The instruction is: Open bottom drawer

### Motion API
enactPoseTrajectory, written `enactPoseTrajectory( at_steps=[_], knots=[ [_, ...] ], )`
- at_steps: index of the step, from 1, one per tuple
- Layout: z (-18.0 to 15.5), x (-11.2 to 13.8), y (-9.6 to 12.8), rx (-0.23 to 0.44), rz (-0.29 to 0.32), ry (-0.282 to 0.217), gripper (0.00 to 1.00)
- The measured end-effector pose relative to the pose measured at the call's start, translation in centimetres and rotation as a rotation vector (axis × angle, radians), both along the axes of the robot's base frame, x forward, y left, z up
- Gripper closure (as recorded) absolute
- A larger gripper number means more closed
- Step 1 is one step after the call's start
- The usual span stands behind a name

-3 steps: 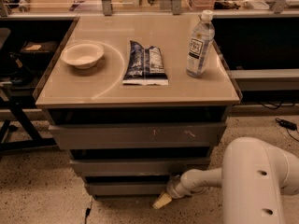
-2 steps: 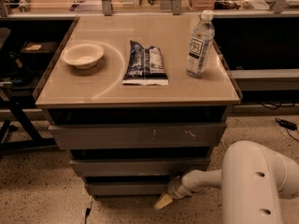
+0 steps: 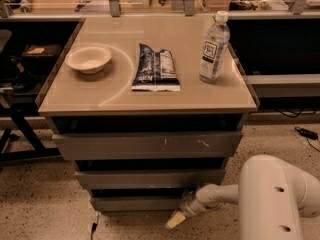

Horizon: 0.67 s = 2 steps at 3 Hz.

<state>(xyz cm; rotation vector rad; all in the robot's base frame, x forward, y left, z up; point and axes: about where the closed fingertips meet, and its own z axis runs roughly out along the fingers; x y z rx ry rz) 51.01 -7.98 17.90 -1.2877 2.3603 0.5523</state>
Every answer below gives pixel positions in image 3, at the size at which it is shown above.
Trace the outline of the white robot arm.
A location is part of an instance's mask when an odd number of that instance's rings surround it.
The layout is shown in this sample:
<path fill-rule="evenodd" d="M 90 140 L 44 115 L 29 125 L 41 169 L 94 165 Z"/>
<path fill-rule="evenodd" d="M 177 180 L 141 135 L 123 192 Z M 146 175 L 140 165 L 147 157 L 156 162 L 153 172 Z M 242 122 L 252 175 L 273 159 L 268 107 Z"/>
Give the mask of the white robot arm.
<path fill-rule="evenodd" d="M 166 227 L 225 203 L 239 207 L 241 240 L 303 240 L 300 219 L 320 215 L 320 180 L 274 156 L 256 155 L 242 166 L 238 183 L 205 184 L 186 194 Z"/>

